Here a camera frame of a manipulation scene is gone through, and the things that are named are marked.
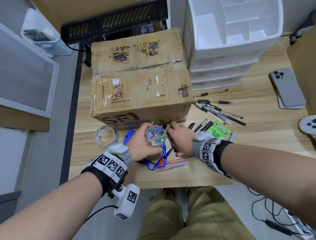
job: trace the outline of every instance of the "blue lanyard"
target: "blue lanyard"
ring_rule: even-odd
[[[159,163],[159,162],[161,161],[161,159],[163,159],[164,157],[166,158],[166,160],[164,161],[164,163],[163,163],[162,165],[159,165],[158,163]],[[149,170],[151,170],[151,171],[155,170],[155,169],[158,168],[158,167],[164,167],[164,166],[167,164],[166,145],[163,144],[163,146],[162,146],[162,156],[161,156],[161,158],[159,159],[159,161],[158,161],[157,163],[154,163],[154,162],[152,162],[152,161],[149,161],[148,159],[144,159],[144,163],[145,163],[146,167],[147,167]]]

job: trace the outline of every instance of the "green gum package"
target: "green gum package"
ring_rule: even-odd
[[[207,130],[207,132],[211,133],[213,137],[220,139],[224,139],[231,133],[231,131],[226,128],[220,121],[214,123],[211,128]]]

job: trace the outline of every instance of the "leg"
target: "leg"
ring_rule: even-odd
[[[223,196],[210,186],[189,192],[187,227],[175,239],[255,240]]]
[[[150,199],[138,240],[164,240],[183,228],[181,206],[170,189],[164,189]]]

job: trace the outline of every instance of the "roll of clear tape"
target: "roll of clear tape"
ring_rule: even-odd
[[[113,139],[112,139],[112,141],[109,144],[104,145],[103,142],[102,142],[102,134],[105,131],[110,131],[110,130],[113,131]],[[94,133],[94,140],[95,140],[96,144],[98,144],[99,146],[106,147],[106,146],[108,146],[108,145],[110,145],[112,143],[118,142],[118,140],[119,140],[119,132],[117,130],[107,126],[107,125],[103,125],[103,126],[99,127],[95,131],[95,133]]]

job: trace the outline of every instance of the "person's hand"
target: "person's hand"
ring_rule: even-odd
[[[192,156],[191,150],[194,142],[193,138],[196,136],[195,132],[172,121],[170,128],[167,129],[167,133],[174,148],[185,155]]]
[[[162,153],[162,148],[149,147],[145,140],[145,131],[151,125],[151,123],[144,123],[126,144],[133,161],[140,161],[148,156]]]

